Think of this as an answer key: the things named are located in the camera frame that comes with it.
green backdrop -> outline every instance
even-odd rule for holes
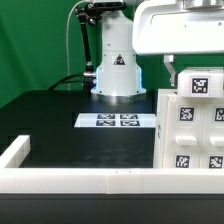
[[[0,107],[28,90],[44,90],[67,74],[65,30],[76,0],[0,0]],[[132,18],[132,8],[126,14]],[[88,28],[94,65],[101,61],[100,26]],[[84,71],[78,21],[70,33],[72,73]],[[162,56],[138,57],[147,89],[170,88]],[[187,66],[223,66],[224,55],[178,56]]]

white edge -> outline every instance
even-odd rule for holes
[[[23,139],[27,147],[29,136],[26,140],[18,138]],[[0,157],[0,163],[6,160],[5,155],[9,156],[11,149],[10,146]],[[223,193],[223,169],[0,168],[0,194]]]

